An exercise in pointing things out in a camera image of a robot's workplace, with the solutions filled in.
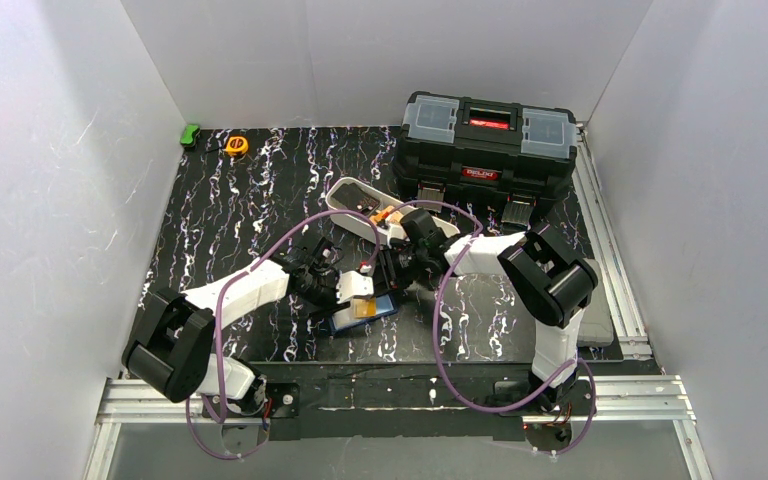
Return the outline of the blue leather card holder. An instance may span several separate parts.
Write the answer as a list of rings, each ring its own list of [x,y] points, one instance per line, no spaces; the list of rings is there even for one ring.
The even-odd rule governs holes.
[[[331,331],[337,333],[397,312],[398,306],[389,294],[371,299],[353,299],[346,308],[332,315]]]

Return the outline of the orange card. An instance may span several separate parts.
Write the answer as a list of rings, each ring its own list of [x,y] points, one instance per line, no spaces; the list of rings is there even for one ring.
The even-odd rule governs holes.
[[[388,225],[395,225],[400,222],[401,214],[395,210],[392,205],[385,208],[376,210],[373,215],[370,216],[370,220],[381,228],[386,228]]]

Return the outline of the white oblong plastic tray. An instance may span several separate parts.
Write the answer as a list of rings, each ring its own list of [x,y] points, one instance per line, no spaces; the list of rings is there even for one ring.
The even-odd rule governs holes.
[[[339,179],[325,194],[325,204],[330,211],[350,210],[364,215],[376,225],[375,235],[370,225],[358,217],[340,213],[331,215],[330,220],[363,240],[378,241],[381,246],[390,246],[392,240],[407,241],[401,221],[417,210],[415,206],[405,206],[394,212],[393,208],[402,204],[400,199],[353,177]]]

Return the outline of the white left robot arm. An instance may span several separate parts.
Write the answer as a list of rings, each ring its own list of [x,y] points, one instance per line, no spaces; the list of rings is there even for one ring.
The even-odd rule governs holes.
[[[264,377],[245,362],[222,353],[218,338],[232,322],[288,295],[318,307],[337,303],[333,242],[308,232],[287,250],[257,259],[202,287],[178,292],[148,291],[122,353],[122,364],[166,399],[178,403],[193,394],[235,405],[264,400]]]

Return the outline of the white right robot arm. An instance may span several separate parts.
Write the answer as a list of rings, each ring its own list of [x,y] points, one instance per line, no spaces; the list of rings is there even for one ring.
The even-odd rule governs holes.
[[[535,321],[528,384],[546,402],[563,398],[576,382],[580,325],[599,280],[594,268],[547,223],[526,232],[484,236],[448,234],[424,209],[404,215],[403,239],[378,255],[378,293],[403,290],[446,272],[502,275]]]

